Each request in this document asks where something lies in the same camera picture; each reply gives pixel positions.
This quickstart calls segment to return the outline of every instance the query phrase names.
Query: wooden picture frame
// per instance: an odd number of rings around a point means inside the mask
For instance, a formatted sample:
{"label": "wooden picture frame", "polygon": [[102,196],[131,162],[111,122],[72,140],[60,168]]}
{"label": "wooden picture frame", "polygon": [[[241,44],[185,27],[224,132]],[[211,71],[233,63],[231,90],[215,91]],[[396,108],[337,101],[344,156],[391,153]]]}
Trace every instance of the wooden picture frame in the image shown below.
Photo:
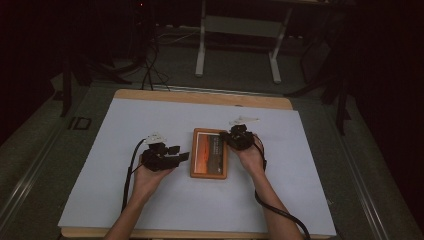
{"label": "wooden picture frame", "polygon": [[191,154],[192,178],[227,178],[227,143],[219,136],[224,130],[195,128]]}

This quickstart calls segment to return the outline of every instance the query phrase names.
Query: photo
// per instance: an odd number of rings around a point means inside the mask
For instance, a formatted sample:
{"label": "photo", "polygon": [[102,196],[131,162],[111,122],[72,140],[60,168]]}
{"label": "photo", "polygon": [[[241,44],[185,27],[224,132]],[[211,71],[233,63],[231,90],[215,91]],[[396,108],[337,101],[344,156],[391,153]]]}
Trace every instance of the photo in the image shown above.
{"label": "photo", "polygon": [[226,178],[227,147],[219,136],[222,130],[195,129],[191,176],[200,178]]}

